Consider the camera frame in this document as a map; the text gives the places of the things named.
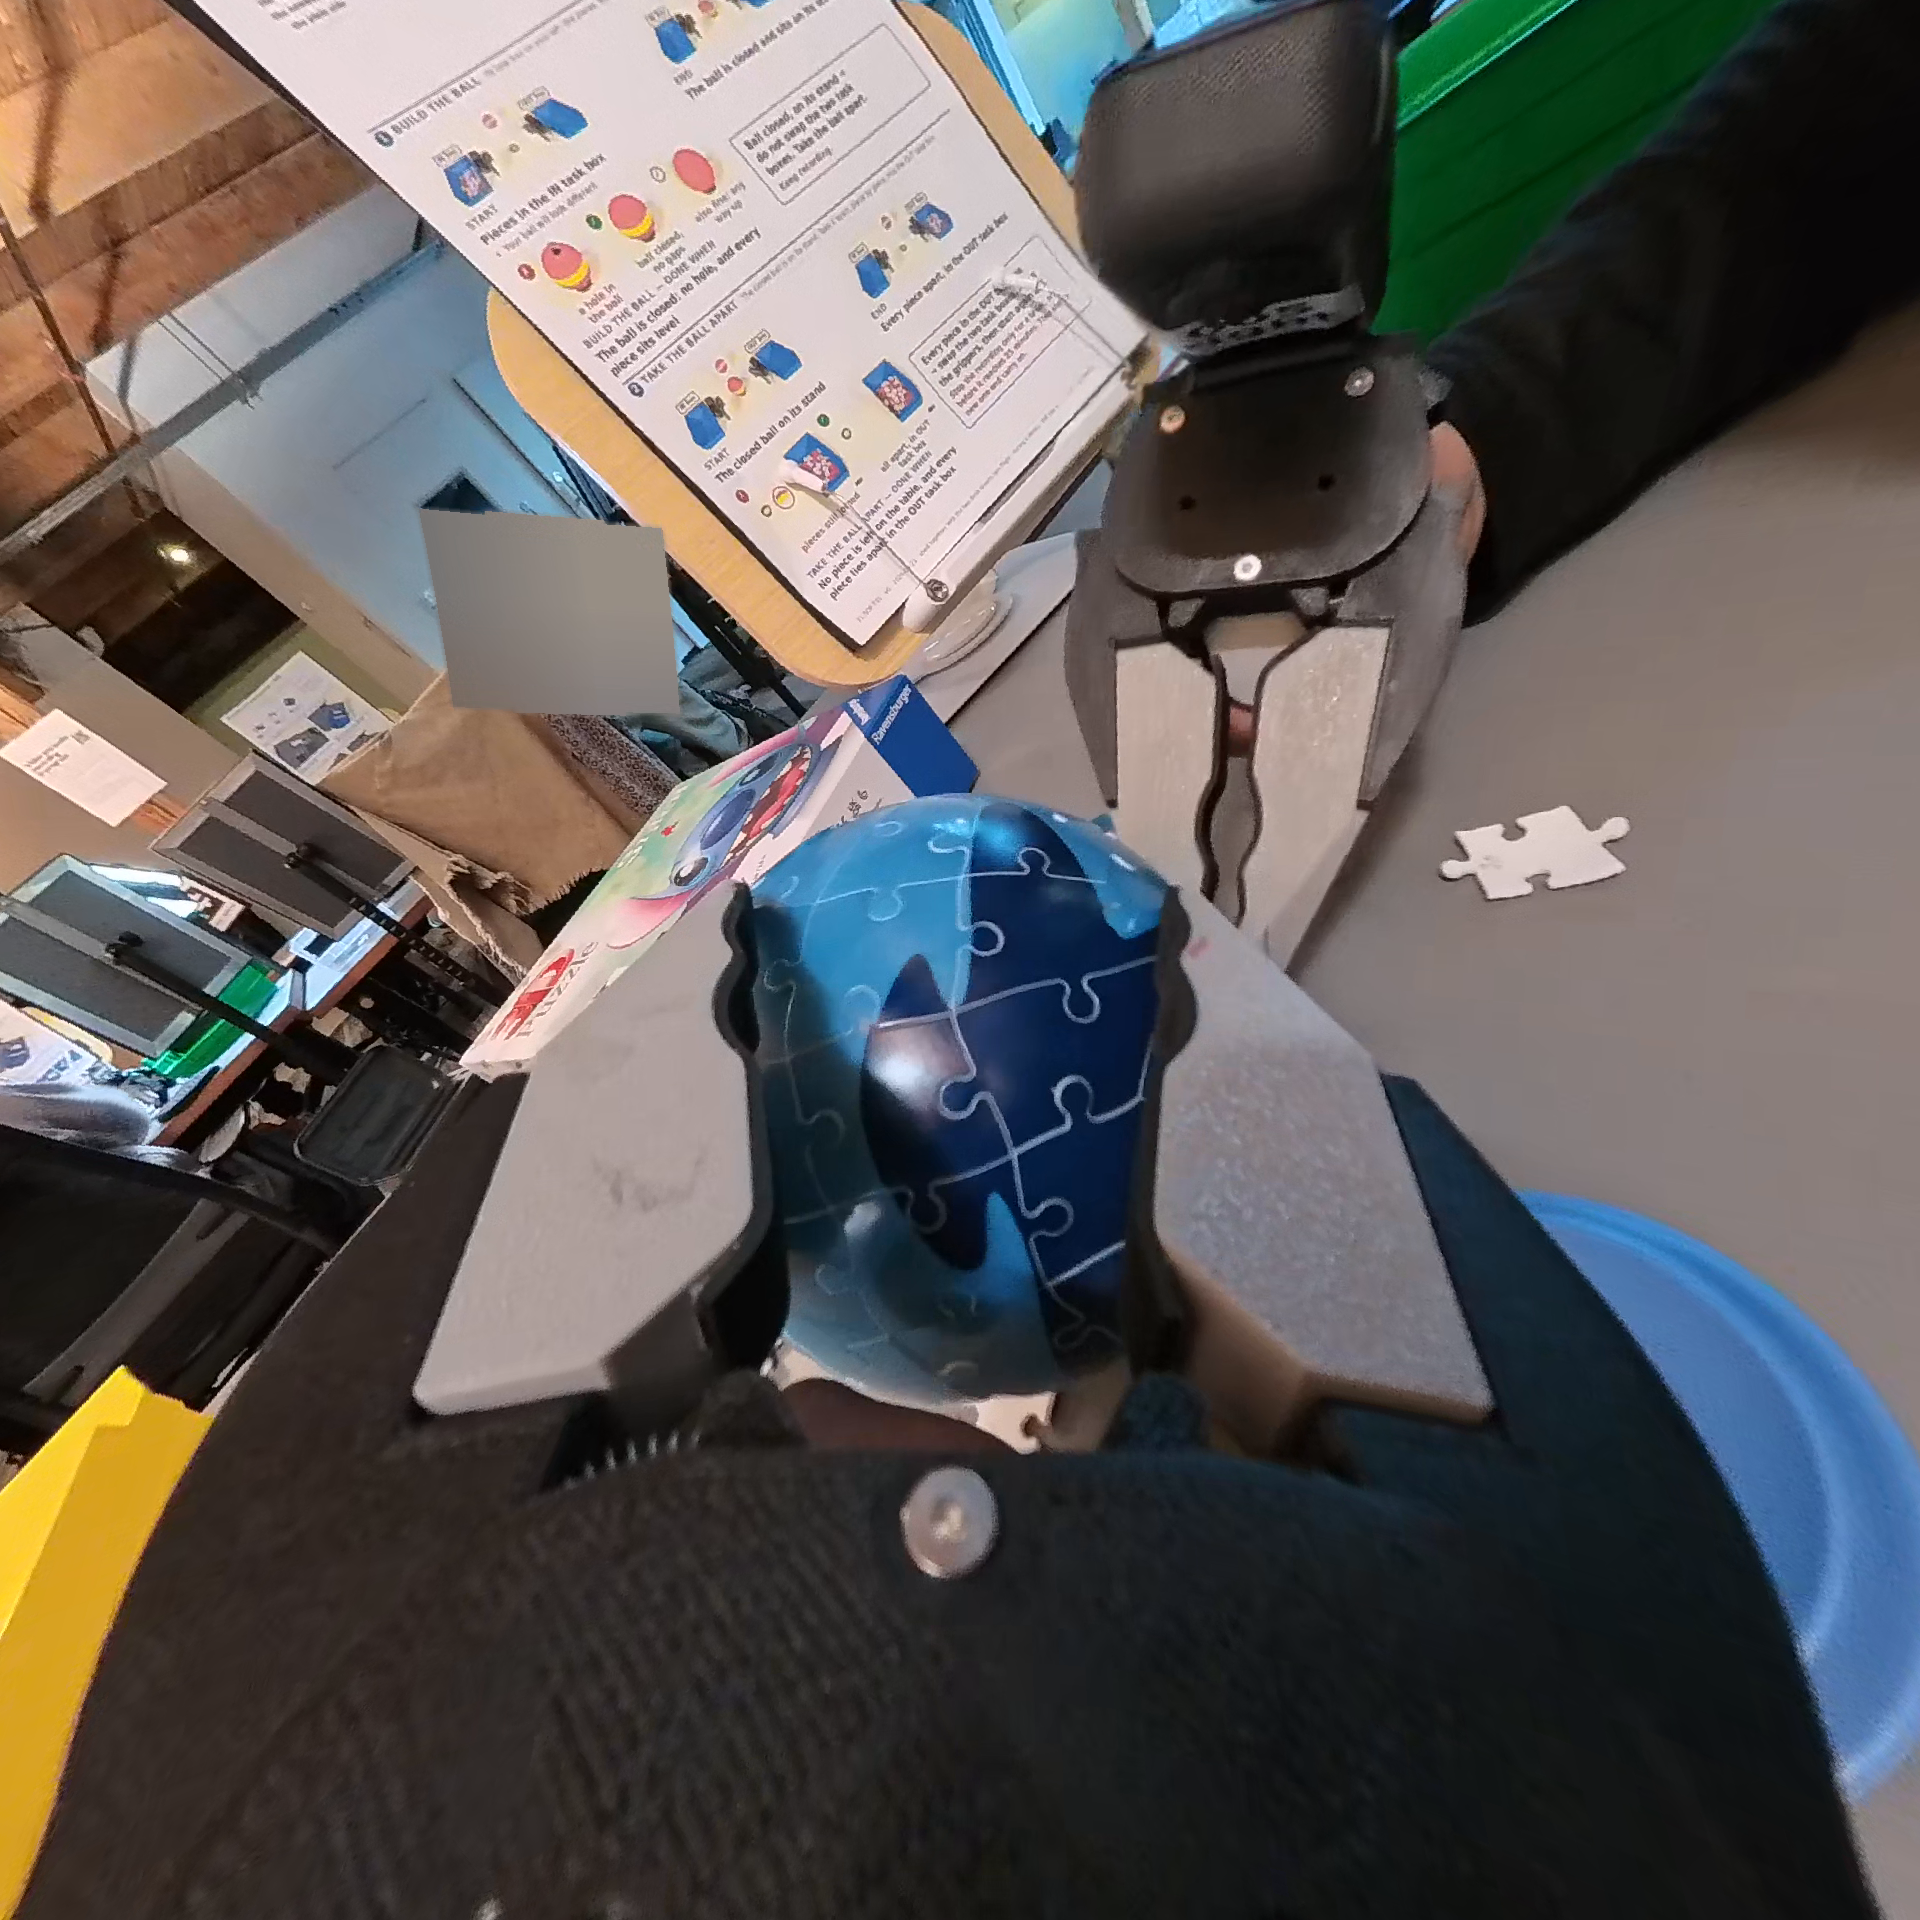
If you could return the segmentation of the white wall poster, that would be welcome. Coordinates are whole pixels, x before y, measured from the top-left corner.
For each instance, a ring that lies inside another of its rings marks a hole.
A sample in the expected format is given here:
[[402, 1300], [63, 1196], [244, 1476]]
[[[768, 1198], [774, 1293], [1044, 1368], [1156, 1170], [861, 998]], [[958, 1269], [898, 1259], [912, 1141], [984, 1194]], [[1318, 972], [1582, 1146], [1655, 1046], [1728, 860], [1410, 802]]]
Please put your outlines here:
[[81, 721], [48, 712], [2, 747], [2, 764], [103, 826], [128, 826], [165, 795], [165, 777]]
[[320, 784], [393, 730], [393, 717], [303, 649], [280, 659], [218, 725], [282, 772]]

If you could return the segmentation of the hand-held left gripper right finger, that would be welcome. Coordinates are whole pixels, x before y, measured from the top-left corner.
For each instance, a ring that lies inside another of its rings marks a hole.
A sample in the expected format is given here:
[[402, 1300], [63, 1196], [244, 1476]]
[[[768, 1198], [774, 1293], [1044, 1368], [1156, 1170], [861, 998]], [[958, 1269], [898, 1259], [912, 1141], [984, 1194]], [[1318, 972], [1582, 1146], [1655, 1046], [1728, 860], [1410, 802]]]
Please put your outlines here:
[[1134, 1164], [1134, 1373], [1213, 1418], [1488, 1418], [1373, 1058], [1206, 899], [1169, 888]]

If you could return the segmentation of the blue puzzle ball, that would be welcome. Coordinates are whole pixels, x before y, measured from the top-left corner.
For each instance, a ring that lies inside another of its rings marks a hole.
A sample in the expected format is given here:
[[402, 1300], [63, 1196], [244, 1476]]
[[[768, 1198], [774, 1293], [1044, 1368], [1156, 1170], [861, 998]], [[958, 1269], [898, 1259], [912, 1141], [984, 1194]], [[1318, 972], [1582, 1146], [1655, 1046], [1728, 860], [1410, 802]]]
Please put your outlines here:
[[810, 1365], [944, 1406], [1116, 1362], [1165, 891], [1098, 826], [984, 795], [756, 878], [784, 1339]]

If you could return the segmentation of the blue plastic ball stand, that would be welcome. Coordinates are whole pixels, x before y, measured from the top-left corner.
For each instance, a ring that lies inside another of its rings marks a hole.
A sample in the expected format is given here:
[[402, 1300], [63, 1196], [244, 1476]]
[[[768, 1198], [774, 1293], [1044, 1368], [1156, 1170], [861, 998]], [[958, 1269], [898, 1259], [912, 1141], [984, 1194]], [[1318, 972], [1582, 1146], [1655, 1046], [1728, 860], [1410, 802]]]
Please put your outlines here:
[[1844, 1798], [1917, 1747], [1917, 1453], [1846, 1352], [1775, 1288], [1652, 1217], [1521, 1205], [1638, 1342], [1782, 1601]]

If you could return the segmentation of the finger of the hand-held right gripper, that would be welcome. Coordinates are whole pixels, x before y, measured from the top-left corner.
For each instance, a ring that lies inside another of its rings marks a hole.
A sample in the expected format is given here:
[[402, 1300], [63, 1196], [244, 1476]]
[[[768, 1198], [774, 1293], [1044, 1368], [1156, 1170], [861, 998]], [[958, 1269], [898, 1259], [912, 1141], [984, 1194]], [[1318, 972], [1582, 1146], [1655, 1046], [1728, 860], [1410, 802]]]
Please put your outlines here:
[[1309, 630], [1296, 616], [1215, 629], [1229, 697], [1215, 802], [1215, 906], [1292, 964], [1365, 826], [1386, 626]]
[[1229, 693], [1208, 638], [1116, 654], [1113, 824], [1160, 878], [1217, 878]]

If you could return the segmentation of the colourful cartoon puzzle box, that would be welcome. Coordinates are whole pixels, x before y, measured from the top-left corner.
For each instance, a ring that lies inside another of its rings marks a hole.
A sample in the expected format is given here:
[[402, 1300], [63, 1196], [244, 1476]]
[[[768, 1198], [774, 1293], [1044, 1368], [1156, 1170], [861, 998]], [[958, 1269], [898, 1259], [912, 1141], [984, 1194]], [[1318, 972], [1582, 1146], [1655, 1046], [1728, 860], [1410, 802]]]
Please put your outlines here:
[[525, 1068], [612, 979], [709, 897], [751, 884], [815, 833], [905, 800], [962, 795], [977, 769], [894, 677], [677, 784], [462, 1056]]

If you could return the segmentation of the green plastic bin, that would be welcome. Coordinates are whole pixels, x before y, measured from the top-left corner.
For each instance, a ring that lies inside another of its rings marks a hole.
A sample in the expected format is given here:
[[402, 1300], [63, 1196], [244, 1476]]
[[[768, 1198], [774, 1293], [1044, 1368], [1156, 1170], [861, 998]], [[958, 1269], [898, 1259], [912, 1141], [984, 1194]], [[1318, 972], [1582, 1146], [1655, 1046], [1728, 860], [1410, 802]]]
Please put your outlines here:
[[1767, 2], [1433, 5], [1398, 57], [1382, 332], [1428, 341], [1673, 117]]

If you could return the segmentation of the yellow plastic bin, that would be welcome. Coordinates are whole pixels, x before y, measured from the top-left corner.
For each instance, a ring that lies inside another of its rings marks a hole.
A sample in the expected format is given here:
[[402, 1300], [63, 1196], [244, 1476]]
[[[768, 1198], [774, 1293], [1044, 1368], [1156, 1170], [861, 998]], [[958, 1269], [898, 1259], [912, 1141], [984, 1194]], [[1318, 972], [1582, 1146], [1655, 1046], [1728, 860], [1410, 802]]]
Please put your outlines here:
[[2, 1492], [2, 1813], [39, 1827], [140, 1554], [210, 1418], [119, 1368]]

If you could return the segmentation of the person's right hand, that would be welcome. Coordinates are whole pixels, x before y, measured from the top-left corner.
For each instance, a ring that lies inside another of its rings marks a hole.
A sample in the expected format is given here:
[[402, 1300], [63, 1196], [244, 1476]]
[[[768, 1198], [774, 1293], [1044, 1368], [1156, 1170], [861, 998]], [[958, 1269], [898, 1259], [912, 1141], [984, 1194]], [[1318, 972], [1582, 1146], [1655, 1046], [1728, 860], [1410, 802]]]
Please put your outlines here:
[[1452, 420], [1437, 420], [1428, 430], [1431, 492], [1455, 510], [1455, 552], [1468, 586], [1468, 609], [1484, 597], [1493, 579], [1490, 546], [1490, 498], [1474, 448]]

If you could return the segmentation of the beige cloth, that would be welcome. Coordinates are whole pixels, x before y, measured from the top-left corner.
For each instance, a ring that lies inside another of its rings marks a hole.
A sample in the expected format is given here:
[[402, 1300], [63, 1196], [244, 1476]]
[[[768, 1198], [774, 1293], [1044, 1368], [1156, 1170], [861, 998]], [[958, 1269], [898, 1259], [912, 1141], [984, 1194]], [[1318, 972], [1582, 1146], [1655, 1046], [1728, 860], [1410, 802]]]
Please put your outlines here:
[[437, 678], [320, 790], [527, 914], [609, 869], [679, 781], [606, 717], [462, 708]]

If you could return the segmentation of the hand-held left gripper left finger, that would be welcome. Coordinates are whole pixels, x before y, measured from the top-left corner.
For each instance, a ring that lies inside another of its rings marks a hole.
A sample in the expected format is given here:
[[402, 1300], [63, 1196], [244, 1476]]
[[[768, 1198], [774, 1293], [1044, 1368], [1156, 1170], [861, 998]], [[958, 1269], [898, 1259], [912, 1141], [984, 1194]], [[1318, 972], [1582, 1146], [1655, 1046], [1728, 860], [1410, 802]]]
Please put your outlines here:
[[413, 1398], [687, 1418], [785, 1310], [751, 894], [693, 906], [520, 1076]]

